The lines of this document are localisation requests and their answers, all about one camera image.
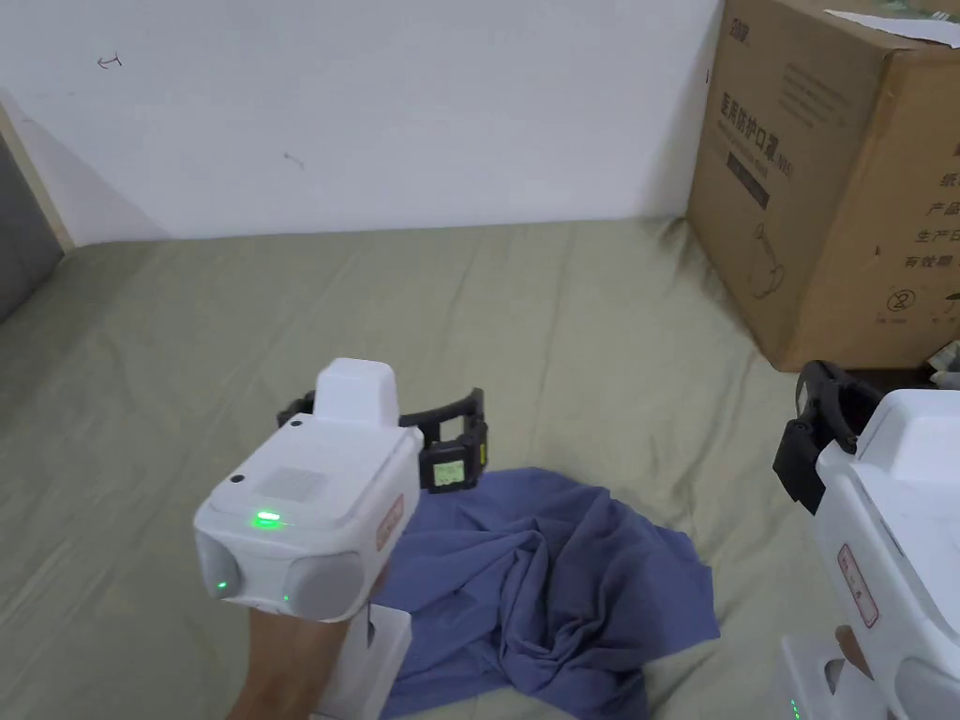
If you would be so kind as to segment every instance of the white paper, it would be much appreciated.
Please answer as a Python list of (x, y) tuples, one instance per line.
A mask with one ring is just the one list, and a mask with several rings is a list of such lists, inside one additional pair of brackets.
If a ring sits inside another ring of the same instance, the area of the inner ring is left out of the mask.
[(932, 40), (933, 42), (942, 42), (951, 48), (960, 48), (960, 25), (948, 20), (894, 19), (837, 10), (828, 10), (827, 12), (835, 17), (852, 20), (864, 27), (882, 30), (884, 33), (890, 33), (891, 35), (910, 37), (914, 40)]

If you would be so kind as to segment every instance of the black clamp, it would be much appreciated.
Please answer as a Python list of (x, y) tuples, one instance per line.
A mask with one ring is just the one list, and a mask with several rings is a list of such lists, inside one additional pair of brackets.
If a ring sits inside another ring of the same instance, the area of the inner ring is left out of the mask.
[[(314, 393), (294, 400), (276, 414), (276, 425), (285, 425), (299, 413), (313, 414)], [(452, 440), (440, 439), (444, 422), (464, 419), (463, 432)], [(400, 427), (417, 427), (423, 433), (420, 451), (420, 488), (428, 492), (455, 492), (475, 488), (489, 456), (483, 391), (474, 388), (463, 399), (444, 407), (401, 415)]]
[(807, 363), (797, 381), (797, 419), (783, 430), (774, 472), (783, 488), (813, 515), (824, 496), (817, 458), (836, 441), (850, 454), (883, 394), (832, 363)]

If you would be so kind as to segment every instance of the human arm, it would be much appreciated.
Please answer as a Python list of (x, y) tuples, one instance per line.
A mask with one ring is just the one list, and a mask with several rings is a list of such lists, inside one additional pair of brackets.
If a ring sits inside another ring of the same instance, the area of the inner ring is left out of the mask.
[(349, 621), (250, 610), (247, 679), (227, 720), (306, 720), (320, 702)]

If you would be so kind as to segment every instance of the mattress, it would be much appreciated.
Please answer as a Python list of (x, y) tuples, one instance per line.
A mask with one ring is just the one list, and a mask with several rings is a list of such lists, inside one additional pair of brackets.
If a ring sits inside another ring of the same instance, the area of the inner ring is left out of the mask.
[(205, 596), (192, 516), (337, 356), (390, 363), (403, 412), (484, 388), (492, 468), (690, 535), (722, 637), (646, 668), (653, 717), (772, 716), (780, 636), (840, 619), (770, 469), (796, 378), (682, 221), (93, 246), (0, 325), (3, 717), (224, 717), (246, 617)]

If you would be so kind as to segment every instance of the white handheld device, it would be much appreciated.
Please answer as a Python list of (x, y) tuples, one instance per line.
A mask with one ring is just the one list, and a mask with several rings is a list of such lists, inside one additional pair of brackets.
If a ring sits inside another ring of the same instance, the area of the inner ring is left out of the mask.
[(881, 397), (811, 363), (774, 463), (873, 677), (836, 642), (785, 637), (785, 720), (960, 717), (960, 393)]
[[(406, 612), (368, 605), (420, 499), (476, 484), (486, 465), (482, 391), (402, 418), (391, 368), (335, 360), (314, 396), (217, 485), (194, 517), (207, 591), (321, 622), (351, 619), (317, 712), (375, 720), (411, 640)], [(440, 441), (440, 423), (465, 433)]]

